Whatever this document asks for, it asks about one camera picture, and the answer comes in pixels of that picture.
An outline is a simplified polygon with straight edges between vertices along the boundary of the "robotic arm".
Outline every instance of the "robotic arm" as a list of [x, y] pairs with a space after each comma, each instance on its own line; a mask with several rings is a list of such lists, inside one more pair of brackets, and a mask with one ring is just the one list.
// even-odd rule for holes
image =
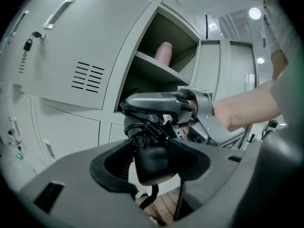
[[[198, 103], [196, 119], [194, 107]], [[169, 139], [182, 138], [179, 124], [189, 124], [188, 140], [194, 143], [232, 148], [244, 130], [229, 132], [215, 117], [212, 92], [191, 86], [179, 86], [174, 93], [139, 93], [121, 103], [125, 134], [132, 140], [138, 179], [142, 185], [153, 186], [173, 177], [178, 170], [171, 163]], [[163, 116], [171, 116], [165, 125]]]

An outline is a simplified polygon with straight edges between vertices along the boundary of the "white sleeve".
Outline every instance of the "white sleeve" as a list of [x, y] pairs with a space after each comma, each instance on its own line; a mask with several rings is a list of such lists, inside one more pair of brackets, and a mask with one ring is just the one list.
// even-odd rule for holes
[[268, 45], [271, 57], [276, 51], [281, 51], [281, 48], [269, 26], [266, 15], [264, 15], [263, 18], [262, 27], [265, 34], [266, 44]]

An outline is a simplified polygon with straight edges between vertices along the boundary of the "ventilation slot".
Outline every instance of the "ventilation slot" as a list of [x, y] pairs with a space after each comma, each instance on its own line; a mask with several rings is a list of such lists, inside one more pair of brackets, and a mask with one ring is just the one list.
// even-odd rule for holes
[[90, 90], [90, 89], [86, 89], [87, 91], [91, 91], [91, 92], [95, 92], [95, 93], [98, 93], [98, 91], [95, 91], [95, 90]]
[[77, 86], [73, 86], [73, 85], [72, 85], [72, 87], [73, 87], [73, 88], [77, 88], [77, 89], [83, 89], [83, 88], [81, 88], [81, 87], [77, 87]]
[[196, 18], [193, 18], [193, 24], [201, 31], [201, 24], [197, 21]]
[[82, 63], [82, 62], [78, 62], [78, 63], [79, 63], [79, 64], [82, 64], [82, 65], [90, 66], [89, 64]]
[[78, 62], [75, 71], [77, 76], [73, 76], [71, 86], [75, 89], [84, 89], [89, 92], [98, 93], [104, 71], [101, 67]]

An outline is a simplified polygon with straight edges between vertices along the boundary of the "locker door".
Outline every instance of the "locker door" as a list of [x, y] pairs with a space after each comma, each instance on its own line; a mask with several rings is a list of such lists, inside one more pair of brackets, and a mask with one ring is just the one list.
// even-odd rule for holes
[[49, 159], [98, 146], [99, 121], [57, 110], [35, 100], [39, 136]]
[[256, 87], [256, 65], [250, 43], [231, 42], [231, 82], [229, 96], [238, 95]]
[[21, 148], [29, 163], [37, 173], [40, 173], [49, 165], [49, 161], [34, 129], [31, 99], [16, 89], [11, 90], [10, 96], [10, 120], [15, 129], [16, 139], [21, 141]]
[[251, 43], [226, 39], [202, 41], [193, 86], [212, 91], [214, 100], [253, 89], [255, 75]]
[[31, 50], [28, 63], [33, 67], [22, 90], [102, 109], [120, 49], [149, 4], [147, 0], [62, 1], [46, 21], [46, 39]]
[[[31, 0], [15, 19], [0, 57], [0, 80], [22, 85], [28, 73], [31, 54], [23, 60], [23, 47], [34, 31], [43, 33], [43, 24], [61, 0]], [[37, 46], [40, 41], [34, 39]]]

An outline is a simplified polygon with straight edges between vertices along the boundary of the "black strap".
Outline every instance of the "black strap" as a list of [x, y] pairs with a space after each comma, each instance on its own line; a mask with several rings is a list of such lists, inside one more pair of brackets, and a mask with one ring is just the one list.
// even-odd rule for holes
[[147, 197], [141, 204], [139, 207], [141, 207], [142, 209], [145, 209], [146, 207], [148, 207], [150, 204], [152, 204], [156, 198], [157, 198], [157, 194], [158, 194], [158, 185], [153, 185], [152, 186], [152, 194], [151, 196]]

